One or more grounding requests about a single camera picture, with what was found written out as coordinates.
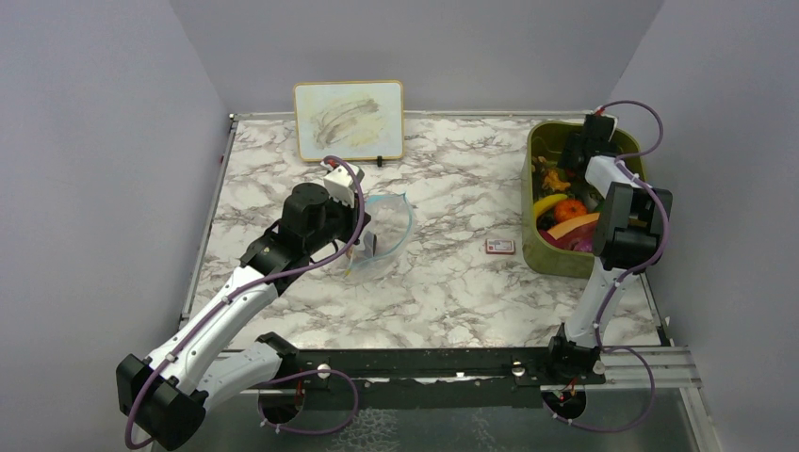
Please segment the clear blue zip top bag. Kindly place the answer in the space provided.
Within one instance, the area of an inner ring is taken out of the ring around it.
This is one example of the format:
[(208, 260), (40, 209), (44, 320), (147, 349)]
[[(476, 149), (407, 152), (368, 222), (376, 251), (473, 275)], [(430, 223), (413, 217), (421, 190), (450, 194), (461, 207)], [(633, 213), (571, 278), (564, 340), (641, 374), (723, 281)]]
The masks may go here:
[(351, 283), (387, 277), (415, 232), (415, 209), (406, 193), (371, 196), (366, 202), (366, 212), (371, 215), (371, 221), (363, 232), (371, 231), (378, 236), (378, 250), (374, 257), (356, 257), (356, 245), (351, 248), (345, 272), (345, 280)]

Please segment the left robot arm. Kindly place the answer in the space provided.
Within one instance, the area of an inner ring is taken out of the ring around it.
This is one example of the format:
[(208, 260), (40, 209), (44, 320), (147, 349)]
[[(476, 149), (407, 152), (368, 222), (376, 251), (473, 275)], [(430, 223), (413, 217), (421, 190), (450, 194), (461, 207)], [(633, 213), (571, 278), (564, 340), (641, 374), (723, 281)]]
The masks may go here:
[(129, 354), (118, 364), (125, 446), (138, 450), (157, 443), (173, 451), (197, 432), (209, 411), (241, 391), (319, 374), (317, 368), (299, 368), (299, 351), (274, 333), (232, 357), (219, 355), (301, 275), (352, 248), (369, 220), (356, 180), (295, 186), (281, 217), (248, 246), (209, 304), (146, 357)]

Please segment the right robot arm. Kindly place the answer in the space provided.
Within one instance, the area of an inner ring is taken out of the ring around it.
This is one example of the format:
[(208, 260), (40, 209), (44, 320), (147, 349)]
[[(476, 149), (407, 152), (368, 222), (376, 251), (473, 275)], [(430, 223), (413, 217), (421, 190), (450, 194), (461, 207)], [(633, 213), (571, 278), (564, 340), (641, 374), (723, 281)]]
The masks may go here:
[(604, 198), (592, 244), (595, 257), (576, 311), (550, 339), (546, 375), (558, 383), (591, 374), (604, 332), (627, 286), (662, 256), (670, 234), (671, 191), (650, 185), (629, 169), (611, 140), (616, 121), (600, 112), (586, 116), (559, 161), (580, 170)]

